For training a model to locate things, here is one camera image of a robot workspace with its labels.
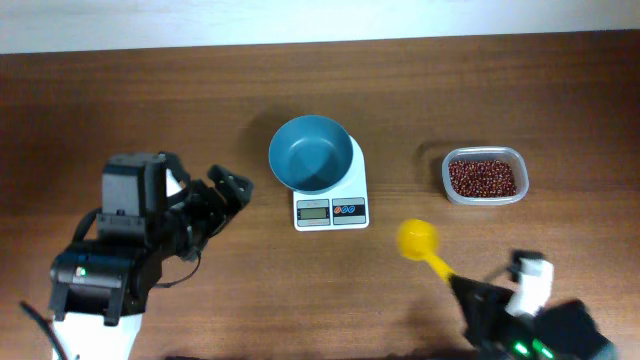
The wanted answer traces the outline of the blue bowl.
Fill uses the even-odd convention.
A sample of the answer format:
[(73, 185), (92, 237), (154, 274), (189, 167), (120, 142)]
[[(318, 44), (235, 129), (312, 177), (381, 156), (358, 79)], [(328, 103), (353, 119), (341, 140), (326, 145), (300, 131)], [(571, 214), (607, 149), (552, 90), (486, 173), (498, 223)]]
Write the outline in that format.
[(268, 151), (274, 176), (300, 193), (335, 187), (348, 173), (353, 157), (348, 132), (335, 120), (320, 115), (303, 115), (283, 124)]

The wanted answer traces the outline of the yellow plastic scoop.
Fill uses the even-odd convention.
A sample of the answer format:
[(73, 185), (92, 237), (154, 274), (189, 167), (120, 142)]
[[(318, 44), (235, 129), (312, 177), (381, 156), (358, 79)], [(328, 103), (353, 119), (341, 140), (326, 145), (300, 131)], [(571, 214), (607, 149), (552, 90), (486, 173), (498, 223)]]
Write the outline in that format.
[(396, 235), (400, 254), (411, 261), (425, 262), (446, 284), (456, 274), (438, 254), (439, 234), (437, 228), (420, 219), (408, 219), (401, 223)]

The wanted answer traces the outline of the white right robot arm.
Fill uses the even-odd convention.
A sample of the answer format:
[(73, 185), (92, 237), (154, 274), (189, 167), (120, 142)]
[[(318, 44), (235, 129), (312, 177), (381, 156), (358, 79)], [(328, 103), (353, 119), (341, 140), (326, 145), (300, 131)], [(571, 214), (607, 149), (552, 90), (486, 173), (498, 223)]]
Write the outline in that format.
[(613, 342), (602, 335), (580, 300), (543, 309), (537, 315), (512, 315), (507, 304), (515, 292), (453, 275), (449, 284), (467, 327), (464, 337), (478, 359), (615, 360)]

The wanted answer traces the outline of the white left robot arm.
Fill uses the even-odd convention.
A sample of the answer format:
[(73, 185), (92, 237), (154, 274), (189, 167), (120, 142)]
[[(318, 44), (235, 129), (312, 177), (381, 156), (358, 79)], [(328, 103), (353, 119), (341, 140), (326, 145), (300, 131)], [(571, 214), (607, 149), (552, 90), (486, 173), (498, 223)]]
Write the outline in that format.
[(165, 260), (199, 265), (209, 240), (250, 202), (253, 183), (214, 165), (192, 179), (170, 152), (126, 153), (102, 170), (102, 204), (51, 269), (55, 359), (126, 359)]

